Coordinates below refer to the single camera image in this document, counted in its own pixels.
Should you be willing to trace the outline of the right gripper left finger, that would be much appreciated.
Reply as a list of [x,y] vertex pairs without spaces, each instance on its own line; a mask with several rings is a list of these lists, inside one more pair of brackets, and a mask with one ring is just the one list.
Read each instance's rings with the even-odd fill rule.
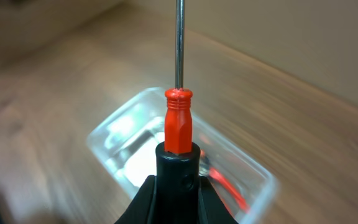
[[149,175],[125,212],[114,224],[153,224],[155,221],[156,178]]

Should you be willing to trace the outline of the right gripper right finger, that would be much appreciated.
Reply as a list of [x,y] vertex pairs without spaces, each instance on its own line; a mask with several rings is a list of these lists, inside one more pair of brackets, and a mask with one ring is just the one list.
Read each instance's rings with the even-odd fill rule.
[[237,224],[233,216],[219,198],[211,182],[200,177],[198,190],[198,221],[199,224]]

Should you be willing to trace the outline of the red black handled screwdriver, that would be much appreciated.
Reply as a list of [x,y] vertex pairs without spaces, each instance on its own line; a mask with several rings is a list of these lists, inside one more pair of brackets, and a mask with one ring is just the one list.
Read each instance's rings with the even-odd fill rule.
[[164,142],[156,148],[157,223],[196,223],[200,149],[192,143],[191,90],[184,88],[185,0],[176,1],[175,87],[165,92]]

